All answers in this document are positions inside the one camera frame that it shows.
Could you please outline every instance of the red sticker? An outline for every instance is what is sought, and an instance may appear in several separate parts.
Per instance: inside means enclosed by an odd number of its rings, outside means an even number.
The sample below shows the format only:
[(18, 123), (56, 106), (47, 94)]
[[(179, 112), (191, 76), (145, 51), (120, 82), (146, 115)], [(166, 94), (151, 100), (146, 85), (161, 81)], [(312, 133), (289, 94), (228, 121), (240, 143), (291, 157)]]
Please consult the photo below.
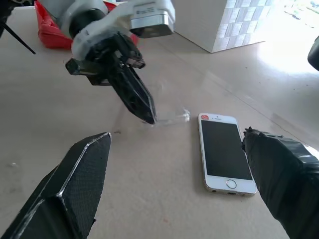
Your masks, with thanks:
[(202, 120), (209, 120), (209, 117), (206, 116), (206, 115), (203, 115), (203, 116), (201, 116), (201, 119), (202, 119)]

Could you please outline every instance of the tiled wall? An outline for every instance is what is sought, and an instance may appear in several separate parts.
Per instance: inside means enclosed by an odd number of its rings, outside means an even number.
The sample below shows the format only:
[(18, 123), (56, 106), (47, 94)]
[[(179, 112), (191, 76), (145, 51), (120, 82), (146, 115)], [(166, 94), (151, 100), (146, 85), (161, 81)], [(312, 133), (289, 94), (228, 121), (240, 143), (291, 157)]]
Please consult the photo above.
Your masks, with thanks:
[(228, 0), (213, 52), (261, 42), (278, 0)]

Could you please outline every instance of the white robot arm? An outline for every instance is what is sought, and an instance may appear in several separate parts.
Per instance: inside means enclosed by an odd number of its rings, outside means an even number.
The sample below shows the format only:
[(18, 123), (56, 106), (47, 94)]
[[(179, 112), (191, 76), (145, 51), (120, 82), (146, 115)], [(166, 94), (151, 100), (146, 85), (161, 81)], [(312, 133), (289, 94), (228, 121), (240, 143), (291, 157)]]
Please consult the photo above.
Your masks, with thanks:
[(92, 85), (111, 85), (128, 110), (147, 123), (156, 122), (153, 99), (133, 68), (143, 57), (130, 34), (151, 38), (173, 34), (171, 0), (130, 0), (111, 12), (102, 0), (39, 0), (62, 32), (73, 38), (72, 75)]

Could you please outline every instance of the home button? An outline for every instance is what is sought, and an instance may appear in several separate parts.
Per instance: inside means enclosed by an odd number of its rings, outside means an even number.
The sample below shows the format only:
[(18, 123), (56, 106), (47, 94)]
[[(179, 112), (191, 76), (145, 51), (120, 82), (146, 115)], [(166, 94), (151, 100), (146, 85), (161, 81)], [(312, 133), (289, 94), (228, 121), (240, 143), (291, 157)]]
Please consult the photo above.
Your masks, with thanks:
[(227, 185), (227, 187), (229, 187), (231, 189), (234, 189), (237, 187), (236, 182), (234, 180), (231, 180), (231, 179), (226, 181), (226, 185)]

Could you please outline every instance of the white box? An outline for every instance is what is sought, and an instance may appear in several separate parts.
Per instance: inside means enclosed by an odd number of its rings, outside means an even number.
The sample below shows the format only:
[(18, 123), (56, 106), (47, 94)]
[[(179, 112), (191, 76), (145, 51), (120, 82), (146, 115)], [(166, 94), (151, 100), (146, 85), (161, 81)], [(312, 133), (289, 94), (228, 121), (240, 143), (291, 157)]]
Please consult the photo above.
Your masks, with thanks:
[(265, 41), (264, 29), (256, 26), (277, 1), (174, 0), (176, 32), (211, 53)]

